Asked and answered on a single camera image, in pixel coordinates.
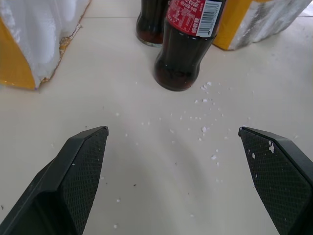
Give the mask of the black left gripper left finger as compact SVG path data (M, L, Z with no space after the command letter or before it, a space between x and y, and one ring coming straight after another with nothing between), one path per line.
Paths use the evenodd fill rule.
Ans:
M81 235L98 189L109 130L69 138L0 225L2 235Z

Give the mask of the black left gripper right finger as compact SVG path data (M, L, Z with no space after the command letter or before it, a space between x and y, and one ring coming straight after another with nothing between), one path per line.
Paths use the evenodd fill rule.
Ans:
M254 187L281 235L313 233L313 163L297 145L271 132L240 127Z

